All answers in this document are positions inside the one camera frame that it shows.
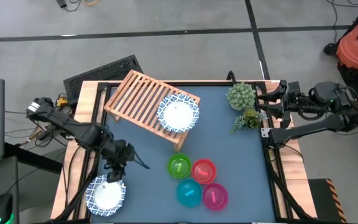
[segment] concrete floor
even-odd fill
[[[325,0],[250,1],[257,27],[331,26],[334,22],[332,6]],[[344,0],[336,3],[348,4]],[[348,25],[358,8],[338,7],[337,13],[337,24]],[[0,0],[0,37],[250,27],[242,0],[99,0],[92,7],[81,4],[76,12],[59,9],[56,1]],[[333,30],[263,32],[259,36],[271,79],[298,80],[303,91],[317,82],[343,82],[336,59],[321,52],[333,41]],[[223,79],[229,70],[238,79],[262,79],[251,32],[0,42],[6,109],[23,111],[38,96],[56,98],[64,92],[64,79],[131,54],[145,73],[158,79]],[[23,116],[6,116],[7,131],[31,127]],[[296,114],[293,119],[296,125],[306,123]],[[10,143],[21,140],[6,139]],[[300,146],[308,178],[332,179],[347,220],[358,223],[358,134],[315,134],[301,138]],[[54,143],[34,152],[54,158],[62,150]],[[29,170],[21,166],[20,176]],[[57,182],[53,174],[23,179],[21,223],[49,218]]]

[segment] wooden table frame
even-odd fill
[[[103,110],[104,104],[108,100],[109,90],[111,86],[118,86],[121,81],[85,81],[82,84],[80,97],[75,113],[75,119],[79,122],[95,121],[103,123],[106,120],[106,113]],[[231,80],[164,80],[163,82],[174,86],[229,86],[232,85]],[[257,94],[271,92],[278,87],[278,80],[238,80],[238,82],[253,83],[258,86]],[[272,118],[269,122],[264,122],[264,127],[280,127],[280,120]],[[297,140],[291,140],[287,143],[289,146],[300,151]],[[70,141],[67,146],[63,168],[68,173],[68,166],[73,158],[73,164],[70,174],[70,186],[68,189],[68,200],[71,201],[74,194],[76,194],[80,183],[82,183],[86,175],[91,170],[94,162],[94,153],[85,150],[79,150],[75,155],[74,152],[78,148],[75,141]],[[293,151],[282,148],[280,151],[275,151],[273,166],[281,178],[284,177],[283,183],[287,186],[288,191],[293,195],[295,200],[303,207],[306,213],[312,217],[316,216],[314,203],[311,196],[308,179],[306,176],[303,161],[298,154]],[[275,209],[276,218],[297,218],[293,210],[290,209],[289,204],[281,191],[272,182],[271,179],[271,194]],[[65,208],[65,189],[63,175],[60,175],[59,185],[56,192],[55,202],[53,205],[51,218],[55,218],[61,214]],[[85,200],[82,198],[81,203],[75,208],[70,218],[88,218],[90,213],[86,209]]]

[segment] white plate with blue pattern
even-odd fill
[[[194,128],[200,116],[197,103],[182,93],[166,96],[157,109],[157,118],[168,131],[183,133]]]
[[[95,215],[114,215],[125,199],[126,187],[122,180],[107,183],[107,175],[97,176],[85,192],[86,206]]]

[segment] bowl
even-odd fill
[[[183,180],[177,188],[177,199],[186,207],[194,207],[201,202],[203,189],[192,179]]]
[[[173,178],[185,178],[190,174],[191,161],[184,154],[175,154],[168,161],[168,171]]]
[[[229,195],[227,190],[220,184],[209,184],[203,191],[203,202],[207,208],[220,211],[227,205]]]
[[[216,167],[209,159],[199,159],[193,164],[191,175],[200,184],[210,184],[216,178]]]

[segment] green bowl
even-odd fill
[[[191,161],[184,154],[175,154],[168,161],[168,171],[173,178],[185,178],[191,172]]]

